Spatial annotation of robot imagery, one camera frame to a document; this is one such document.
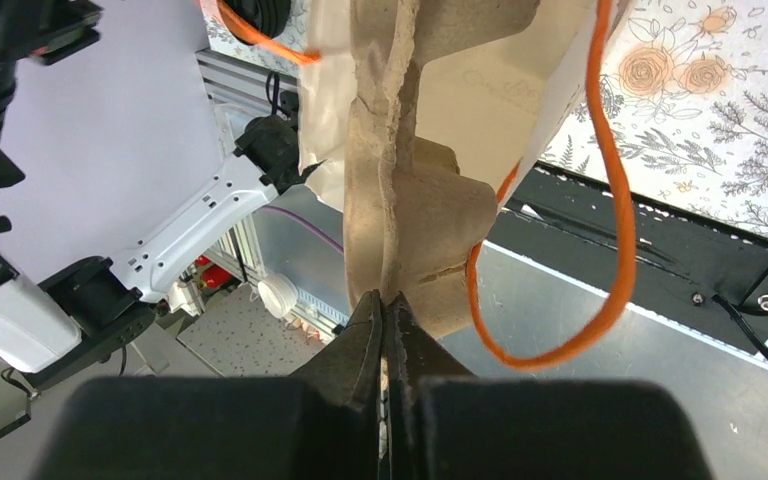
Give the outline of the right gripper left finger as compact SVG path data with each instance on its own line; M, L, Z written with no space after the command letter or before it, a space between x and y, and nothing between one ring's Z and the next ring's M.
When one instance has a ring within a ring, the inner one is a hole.
M362 295L346 327L290 377L305 383L303 458L325 479L376 479L384 305Z

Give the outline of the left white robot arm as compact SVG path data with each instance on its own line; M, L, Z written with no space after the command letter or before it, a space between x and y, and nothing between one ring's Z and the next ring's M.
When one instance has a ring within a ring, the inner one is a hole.
M291 161L229 153L198 1L0 1L0 360L45 389L138 336Z

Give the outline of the single brown pulp carrier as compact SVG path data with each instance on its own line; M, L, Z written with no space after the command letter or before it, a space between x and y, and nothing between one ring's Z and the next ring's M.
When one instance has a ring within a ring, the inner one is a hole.
M525 30L534 1L354 1L357 94L345 157L344 248L352 304L404 295L433 338L471 320L466 265L497 214L495 190L463 176L455 153L421 139L423 67Z

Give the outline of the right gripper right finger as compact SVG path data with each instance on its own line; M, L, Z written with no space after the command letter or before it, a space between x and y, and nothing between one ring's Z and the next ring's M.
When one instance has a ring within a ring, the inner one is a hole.
M426 479L421 381L438 376L471 377L473 373L421 327L404 294L397 294L383 313L388 380L386 466L391 479Z

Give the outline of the beige paper bag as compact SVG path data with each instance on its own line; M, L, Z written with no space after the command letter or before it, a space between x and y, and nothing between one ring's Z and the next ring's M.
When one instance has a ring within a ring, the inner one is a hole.
M614 326L634 290L637 237L600 76L624 2L314 1L303 47L258 31L227 1L206 9L299 69L301 164L318 196L342 189L351 305L374 289L404 294L433 335L472 323L492 355L521 371L569 361ZM476 263L500 210L581 103L613 196L615 278L577 334L516 357L481 317Z

